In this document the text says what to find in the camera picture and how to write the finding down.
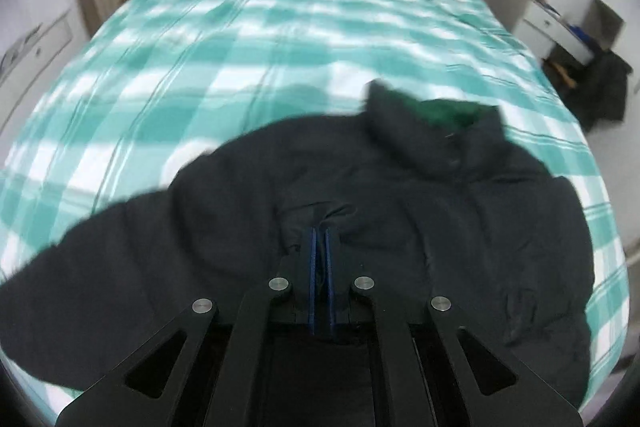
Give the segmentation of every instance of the silver bolt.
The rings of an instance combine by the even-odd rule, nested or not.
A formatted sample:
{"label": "silver bolt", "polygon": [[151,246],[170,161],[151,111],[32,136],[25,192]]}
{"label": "silver bolt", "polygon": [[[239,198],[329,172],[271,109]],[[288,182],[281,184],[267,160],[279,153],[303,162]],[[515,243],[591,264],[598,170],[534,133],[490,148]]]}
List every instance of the silver bolt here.
{"label": "silver bolt", "polygon": [[196,313],[208,313],[212,308],[213,302],[211,302],[209,299],[198,299],[197,301],[194,301],[193,305],[191,306],[191,309]]}
{"label": "silver bolt", "polygon": [[284,277],[274,277],[269,281],[269,288],[275,290],[276,292],[286,290],[288,286],[289,281],[287,281]]}
{"label": "silver bolt", "polygon": [[445,312],[449,308],[451,308],[451,301],[446,297],[438,296],[431,299],[431,306],[433,306],[439,312]]}
{"label": "silver bolt", "polygon": [[371,277],[361,275],[360,277],[356,277],[356,280],[353,281],[353,284],[360,290],[370,290],[373,288],[373,285],[375,283],[373,282],[373,279]]}

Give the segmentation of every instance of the white nightstand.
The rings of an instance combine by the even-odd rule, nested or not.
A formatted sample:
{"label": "white nightstand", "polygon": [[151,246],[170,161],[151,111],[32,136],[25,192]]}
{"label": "white nightstand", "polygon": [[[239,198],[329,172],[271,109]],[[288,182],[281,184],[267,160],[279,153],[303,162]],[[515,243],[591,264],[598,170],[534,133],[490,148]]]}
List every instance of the white nightstand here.
{"label": "white nightstand", "polygon": [[534,0],[485,0],[495,17],[542,61],[556,44],[581,64],[593,54],[590,49],[551,12]]}

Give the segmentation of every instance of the plaid bedspread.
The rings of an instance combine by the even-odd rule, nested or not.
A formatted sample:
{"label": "plaid bedspread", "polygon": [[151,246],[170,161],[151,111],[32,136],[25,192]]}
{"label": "plaid bedspread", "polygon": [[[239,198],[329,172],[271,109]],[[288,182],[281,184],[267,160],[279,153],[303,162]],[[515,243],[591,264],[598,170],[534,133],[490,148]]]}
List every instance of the plaid bedspread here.
{"label": "plaid bedspread", "polygon": [[[420,99],[499,106],[508,137],[573,182],[594,247],[591,396],[628,317],[613,213],[578,124],[482,0],[130,0],[40,100],[6,160],[2,276],[226,140],[290,116],[358,111],[374,78]],[[50,417],[77,394],[5,363]]]}

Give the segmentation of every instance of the dresser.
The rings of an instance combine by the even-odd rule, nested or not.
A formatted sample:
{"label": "dresser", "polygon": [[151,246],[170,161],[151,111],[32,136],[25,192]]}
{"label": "dresser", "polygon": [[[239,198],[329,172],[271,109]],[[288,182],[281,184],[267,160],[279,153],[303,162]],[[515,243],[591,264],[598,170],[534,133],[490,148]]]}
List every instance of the dresser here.
{"label": "dresser", "polygon": [[541,62],[557,45],[587,64],[590,49],[557,16],[535,0],[485,0],[505,29],[521,40]]}

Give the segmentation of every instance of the black jacket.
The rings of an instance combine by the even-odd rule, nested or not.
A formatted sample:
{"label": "black jacket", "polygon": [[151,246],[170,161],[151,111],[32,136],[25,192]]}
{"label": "black jacket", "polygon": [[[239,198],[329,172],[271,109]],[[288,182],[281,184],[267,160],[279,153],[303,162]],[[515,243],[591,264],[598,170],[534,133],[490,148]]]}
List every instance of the black jacket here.
{"label": "black jacket", "polygon": [[574,188],[505,140],[450,133],[380,84],[357,116],[285,120],[114,204],[0,287],[0,344],[85,389],[196,298],[238,299],[319,223],[384,282],[446,295],[574,405],[586,389],[590,234]]}

